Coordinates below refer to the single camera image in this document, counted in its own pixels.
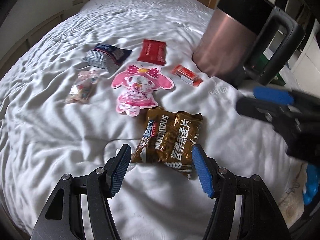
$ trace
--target candy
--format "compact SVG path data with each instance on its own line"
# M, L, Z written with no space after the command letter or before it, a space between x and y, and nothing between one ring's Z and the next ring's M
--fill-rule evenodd
M194 87L197 87L201 82L203 82L197 74L182 65L176 66L171 73L180 77L184 82Z
M201 114L171 113L161 107L148 110L147 127L131 162L163 163L190 178L191 150L202 120Z
M172 80L162 75L159 68L144 68L141 65L129 65L124 72L116 75L111 87L121 85L127 89L118 97L116 111L129 116L137 116L140 109L158 105L152 96L154 90L173 88Z
M109 44L98 44L88 52L84 60L90 66L103 68L110 74L114 74L131 53L132 50L129 49L120 49Z
M66 98L66 103L79 101L87 103L94 86L98 82L99 71L81 71L78 78L73 83L69 95Z
M138 61L164 66L166 43L162 41L144 40Z

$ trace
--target pink bunny sticker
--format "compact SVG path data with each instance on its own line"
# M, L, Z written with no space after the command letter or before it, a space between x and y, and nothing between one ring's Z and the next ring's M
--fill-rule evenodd
M174 85L170 78L160 73L158 66L145 68L141 65L129 65L112 81L112 88L120 86L124 86L127 90L118 97L116 111L137 116L140 109L158 106L152 96L154 90L171 89Z

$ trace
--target green object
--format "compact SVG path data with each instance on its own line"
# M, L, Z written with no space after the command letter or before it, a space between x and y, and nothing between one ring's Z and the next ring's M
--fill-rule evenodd
M268 61L269 60L267 59L267 57L262 54L260 56L258 62L256 63L256 65L254 66L254 69L261 72L264 69L264 67L266 66L266 64L268 63ZM270 83L281 86L281 87L283 87L285 85L285 82L279 73L274 77L274 79Z

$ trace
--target wall outlet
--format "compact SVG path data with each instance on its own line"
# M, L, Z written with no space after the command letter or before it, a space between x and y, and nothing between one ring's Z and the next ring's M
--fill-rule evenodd
M83 0L74 0L74 1L72 1L72 6L77 5L79 3L83 3Z

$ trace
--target brown snack package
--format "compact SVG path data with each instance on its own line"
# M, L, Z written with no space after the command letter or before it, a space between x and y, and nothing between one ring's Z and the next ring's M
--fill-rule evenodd
M199 136L201 114L171 113L161 107L148 110L147 128L132 154L132 163L164 163L188 178L192 171L192 147Z

